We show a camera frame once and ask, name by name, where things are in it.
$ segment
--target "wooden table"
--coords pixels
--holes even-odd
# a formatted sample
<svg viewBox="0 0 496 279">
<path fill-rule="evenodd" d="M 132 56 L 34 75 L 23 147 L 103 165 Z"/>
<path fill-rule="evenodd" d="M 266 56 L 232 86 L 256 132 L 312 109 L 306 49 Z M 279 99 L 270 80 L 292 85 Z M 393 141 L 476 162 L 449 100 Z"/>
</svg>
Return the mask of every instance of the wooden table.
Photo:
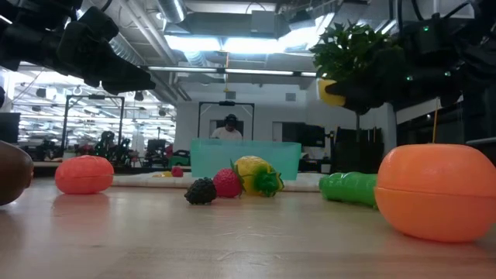
<svg viewBox="0 0 496 279">
<path fill-rule="evenodd" d="M 59 195 L 34 182 L 0 208 L 2 279 L 496 278 L 496 230 L 474 244 L 395 232 L 370 208 L 318 193 L 219 199 L 113 188 Z"/>
</svg>

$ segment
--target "toy blackberry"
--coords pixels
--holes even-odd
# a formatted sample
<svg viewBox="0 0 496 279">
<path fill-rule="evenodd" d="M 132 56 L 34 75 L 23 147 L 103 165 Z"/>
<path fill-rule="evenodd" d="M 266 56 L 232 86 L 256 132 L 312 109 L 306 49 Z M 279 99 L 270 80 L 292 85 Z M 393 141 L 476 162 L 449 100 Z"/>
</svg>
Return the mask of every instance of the toy blackberry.
<svg viewBox="0 0 496 279">
<path fill-rule="evenodd" d="M 186 200 L 192 205 L 204 205 L 215 200 L 217 191 L 214 182 L 210 178 L 200 178 L 193 183 L 184 194 Z"/>
</svg>

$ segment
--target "metal frame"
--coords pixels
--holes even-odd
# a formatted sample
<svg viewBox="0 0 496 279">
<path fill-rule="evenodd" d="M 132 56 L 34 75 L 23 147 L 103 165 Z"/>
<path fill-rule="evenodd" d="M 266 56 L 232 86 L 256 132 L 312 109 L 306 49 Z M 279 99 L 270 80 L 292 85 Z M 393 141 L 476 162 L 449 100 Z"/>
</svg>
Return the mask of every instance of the metal frame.
<svg viewBox="0 0 496 279">
<path fill-rule="evenodd" d="M 197 137 L 200 137 L 200 119 L 202 117 L 202 105 L 204 104 L 214 104 L 214 105 L 221 105 L 222 106 L 223 102 L 199 102 L 198 103 L 198 132 L 197 132 Z M 253 127 L 255 126 L 255 104 L 254 103 L 237 103 L 233 102 L 234 105 L 229 105 L 229 106 L 235 106 L 235 105 L 250 105 L 252 107 L 253 113 L 251 114 L 251 140 L 253 140 Z"/>
<path fill-rule="evenodd" d="M 71 98 L 88 98 L 91 100 L 91 95 L 67 95 L 66 96 L 66 101 L 65 101 L 65 111 L 64 111 L 64 126 L 62 128 L 62 141 L 60 143 L 60 148 L 62 149 L 62 152 L 65 151 L 65 144 L 66 144 L 66 138 L 67 138 L 67 117 L 69 114 L 69 109 L 72 109 L 74 105 L 71 105 L 69 101 Z M 98 96 L 98 99 L 120 99 L 121 100 L 121 115 L 120 115 L 120 121 L 119 121 L 119 138 L 117 145 L 121 144 L 121 139 L 122 139 L 122 119 L 124 118 L 124 103 L 125 103 L 125 98 L 124 97 L 117 97 L 117 96 Z"/>
</svg>

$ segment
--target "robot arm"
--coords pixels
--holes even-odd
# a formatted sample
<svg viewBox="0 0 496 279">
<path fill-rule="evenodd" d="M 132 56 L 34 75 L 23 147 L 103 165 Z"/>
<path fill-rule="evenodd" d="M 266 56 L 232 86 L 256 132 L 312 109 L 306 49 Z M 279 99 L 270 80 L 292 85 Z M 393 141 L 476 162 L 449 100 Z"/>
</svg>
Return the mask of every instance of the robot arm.
<svg viewBox="0 0 496 279">
<path fill-rule="evenodd" d="M 465 5 L 474 7 L 475 19 L 460 24 L 450 18 Z M 462 94 L 491 86 L 496 80 L 496 1 L 463 6 L 443 18 L 435 14 L 405 27 L 399 22 L 399 48 L 377 51 L 360 80 L 329 84 L 325 92 L 345 97 L 343 107 L 364 114 L 402 99 L 440 97 L 449 105 Z"/>
<path fill-rule="evenodd" d="M 112 19 L 96 7 L 76 19 L 81 3 L 20 0 L 14 6 L 0 0 L 0 15 L 7 19 L 0 19 L 0 66 L 17 71 L 21 61 L 30 62 L 82 78 L 92 87 L 101 84 L 115 95 L 154 89 L 150 74 L 110 47 L 109 41 L 119 33 Z"/>
</svg>

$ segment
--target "white shirt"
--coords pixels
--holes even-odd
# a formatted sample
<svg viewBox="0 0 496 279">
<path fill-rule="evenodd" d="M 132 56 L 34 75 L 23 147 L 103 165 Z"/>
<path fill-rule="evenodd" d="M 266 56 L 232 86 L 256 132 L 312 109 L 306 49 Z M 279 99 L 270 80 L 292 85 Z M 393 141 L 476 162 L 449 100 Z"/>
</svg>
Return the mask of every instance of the white shirt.
<svg viewBox="0 0 496 279">
<path fill-rule="evenodd" d="M 243 140 L 243 136 L 241 136 L 241 133 L 238 130 L 234 129 L 230 132 L 226 130 L 225 127 L 215 129 L 211 138 L 218 138 L 220 140 Z"/>
</svg>

